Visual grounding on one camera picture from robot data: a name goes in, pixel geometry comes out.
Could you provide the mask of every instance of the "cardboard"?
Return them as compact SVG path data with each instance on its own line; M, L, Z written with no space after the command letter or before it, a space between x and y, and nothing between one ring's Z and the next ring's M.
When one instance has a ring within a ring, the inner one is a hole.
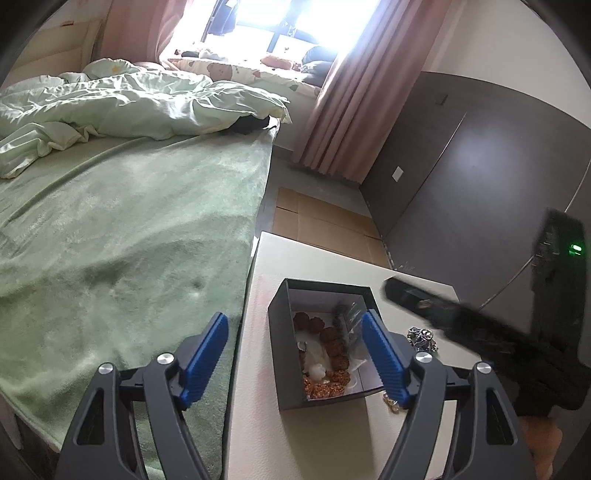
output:
M298 242L391 269L370 217L280 188L272 232Z

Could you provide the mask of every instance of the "black pillow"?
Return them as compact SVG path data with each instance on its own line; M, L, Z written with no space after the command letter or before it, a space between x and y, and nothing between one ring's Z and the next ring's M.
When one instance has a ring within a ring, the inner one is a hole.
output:
M318 75L312 75L311 73L307 73L304 75L304 78L301 80L304 83L308 83L310 85L314 85L315 87L322 87L324 82L326 81L326 77L320 77Z
M332 64L333 63L331 61L311 61L310 63L302 65L300 71L302 73L311 73L312 75L318 75L319 77L326 78L326 76L329 74Z
M306 52L304 58L301 59L301 64L304 65L316 60L329 61L332 63L336 60L336 56L337 52L335 50L316 45Z

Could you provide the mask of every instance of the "green blanket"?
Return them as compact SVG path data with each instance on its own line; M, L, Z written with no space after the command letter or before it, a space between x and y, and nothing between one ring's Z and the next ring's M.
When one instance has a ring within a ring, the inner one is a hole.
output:
M59 447L98 365L147 364L212 314L230 339L186 419L212 478L277 127L94 139L0 180L0 390ZM148 471L157 458L146 439Z
M0 178L16 177L37 158L90 135L164 140L218 132L247 115L289 123L285 103L266 90L205 75L97 60L79 74L28 79L0 92Z

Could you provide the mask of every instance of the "blue gripper pad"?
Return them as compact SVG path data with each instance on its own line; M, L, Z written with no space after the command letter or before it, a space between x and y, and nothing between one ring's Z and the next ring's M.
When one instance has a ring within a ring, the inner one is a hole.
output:
M402 408L407 408L411 396L407 390L406 369L394 352L388 339L388 332L384 331L383 325L381 320L376 321L372 313L365 313L362 318L363 341L382 379L386 393Z
M217 361L228 341L228 317L220 313L208 330L202 333L203 339L195 355L185 370L184 390L179 399L185 409L201 400L205 387L216 368Z

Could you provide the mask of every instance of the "hand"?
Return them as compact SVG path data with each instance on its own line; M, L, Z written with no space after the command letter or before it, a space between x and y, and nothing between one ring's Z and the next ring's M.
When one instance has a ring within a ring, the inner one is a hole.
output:
M562 441L562 432L552 419L520 417L521 431L534 459L538 480L549 480L553 473L552 462Z

